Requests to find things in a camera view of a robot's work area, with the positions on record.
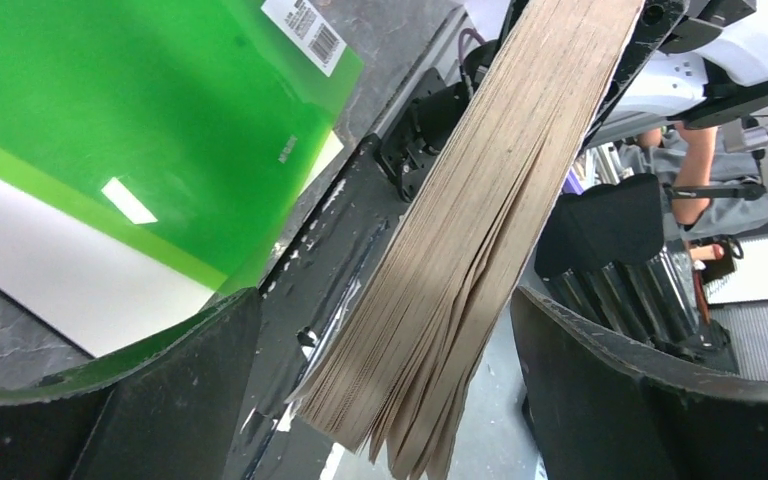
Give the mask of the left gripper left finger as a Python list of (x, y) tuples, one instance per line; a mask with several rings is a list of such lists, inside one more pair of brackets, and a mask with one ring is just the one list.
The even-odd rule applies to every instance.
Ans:
[(218, 479), (261, 322), (248, 288), (82, 366), (0, 390), (0, 479)]

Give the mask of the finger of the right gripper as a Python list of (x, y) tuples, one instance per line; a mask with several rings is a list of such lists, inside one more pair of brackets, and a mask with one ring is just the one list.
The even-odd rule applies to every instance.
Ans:
[(581, 144), (586, 149), (594, 143), (594, 138), (605, 129), (609, 117), (618, 108), (634, 79), (643, 70), (654, 52), (666, 41), (667, 36), (675, 29), (689, 9), (685, 0), (646, 0), (643, 2), (612, 79), (608, 90), (590, 129)]

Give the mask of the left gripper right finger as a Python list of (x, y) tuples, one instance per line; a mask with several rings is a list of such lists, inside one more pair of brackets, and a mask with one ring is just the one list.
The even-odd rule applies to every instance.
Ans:
[(511, 297), (552, 479), (768, 479), (768, 382), (670, 356), (526, 287)]

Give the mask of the purple cover book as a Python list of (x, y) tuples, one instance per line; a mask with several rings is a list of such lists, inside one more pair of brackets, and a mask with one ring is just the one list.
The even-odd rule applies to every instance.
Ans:
[(296, 414), (396, 479), (443, 479), (469, 383), (644, 5), (532, 1), (353, 311), (293, 393)]

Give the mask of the green plastic folder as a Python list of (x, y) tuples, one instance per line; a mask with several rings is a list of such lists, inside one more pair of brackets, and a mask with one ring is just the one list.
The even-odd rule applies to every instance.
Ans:
[(250, 287), (362, 70), (307, 1), (0, 1), (0, 179)]

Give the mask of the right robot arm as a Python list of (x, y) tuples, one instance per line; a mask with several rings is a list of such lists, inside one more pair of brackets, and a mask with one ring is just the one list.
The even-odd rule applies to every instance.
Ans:
[[(425, 72), (374, 160), (404, 201), (435, 158), (501, 48), (466, 29), (456, 79)], [(599, 146), (682, 121), (718, 126), (730, 152), (752, 153), (768, 175), (768, 1), (648, 1), (586, 144)]]

